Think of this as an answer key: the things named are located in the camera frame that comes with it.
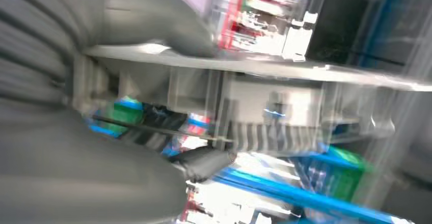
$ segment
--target black object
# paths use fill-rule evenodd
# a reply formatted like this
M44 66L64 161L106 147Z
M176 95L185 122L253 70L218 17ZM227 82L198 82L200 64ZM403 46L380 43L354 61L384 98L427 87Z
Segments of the black object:
M152 223L186 203L156 152L91 132L64 106L73 63L96 44L163 39L211 57L210 33L180 0L0 0L0 219Z
M170 111L164 106L147 105L146 107L148 109L144 112L144 121L142 122L142 125L145 126L178 131L187 119L187 114ZM145 145L156 152L162 152L165 146L172 140L172 135L133 127L122 135L121 138L133 141L139 145Z
M368 0L324 0L306 57L346 64Z
M191 182L202 182L234 162L236 154L200 147L170 157Z

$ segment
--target metal wire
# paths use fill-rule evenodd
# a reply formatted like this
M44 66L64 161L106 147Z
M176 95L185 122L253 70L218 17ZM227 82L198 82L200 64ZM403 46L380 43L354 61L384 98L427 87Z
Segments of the metal wire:
M92 118L94 120L97 120L97 121L103 121L103 122L107 122L107 123L111 123L111 124L116 124L119 126L124 126L124 127L128 127L128 128L136 128L136 129L145 130L145 131L154 131L154 132L159 132L159 133L167 134L167 135L195 136L195 137L199 137L201 139L210 140L210 141L223 141L223 142L228 142L228 143L233 142L233 140L230 140L230 139L227 139L224 137L211 137L211 136L207 136L207 135L198 135L198 134L188 133L188 132L173 131L173 130L162 129L162 128L157 128L157 127L152 127L152 126L146 126L146 125L134 125L134 124L130 124L130 123L126 123L126 122L122 122L122 121L118 121L118 120L113 120L110 118L97 116L97 115L93 115Z

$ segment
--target metal bar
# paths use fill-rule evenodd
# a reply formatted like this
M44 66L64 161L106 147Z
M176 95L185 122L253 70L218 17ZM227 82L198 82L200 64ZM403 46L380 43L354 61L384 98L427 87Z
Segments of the metal bar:
M398 217L386 213L362 208L348 202L311 193L297 187L254 176L235 169L224 169L218 176L214 177L213 180L276 200L299 204L303 207L312 208L331 215L340 213L341 217L354 217L370 223L385 224L393 223L393 219L398 219Z
M126 122L122 122L122 121L118 121L118 120L113 120L110 118L97 116L97 115L93 115L92 118L94 120L97 120L97 121L103 121L103 122L107 122L107 123L111 123L111 124L116 124L119 126L124 126L124 127L128 127L128 128L136 128L136 129L146 130L146 131L154 131L154 132L159 132L159 133L167 134L167 135L195 136L195 137L199 137L201 139L210 140L210 141L219 140L219 141L224 141L224 142L228 142L228 143L233 142L233 140L226 139L224 137L211 137L211 136L198 135L198 134L188 133L188 132L180 132L180 131L162 129L162 128L146 126L146 125L134 125L134 124L130 124L130 123L126 123Z

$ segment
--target blue shelf edge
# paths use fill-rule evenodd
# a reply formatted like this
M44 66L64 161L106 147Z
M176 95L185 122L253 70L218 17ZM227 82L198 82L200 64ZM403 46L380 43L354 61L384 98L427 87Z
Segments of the blue shelf edge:
M245 191L254 192L287 203L297 204L335 216L346 216L369 223L392 224L398 217L336 200L324 195L279 183L262 177L254 176L230 167L223 169L214 181L227 184Z

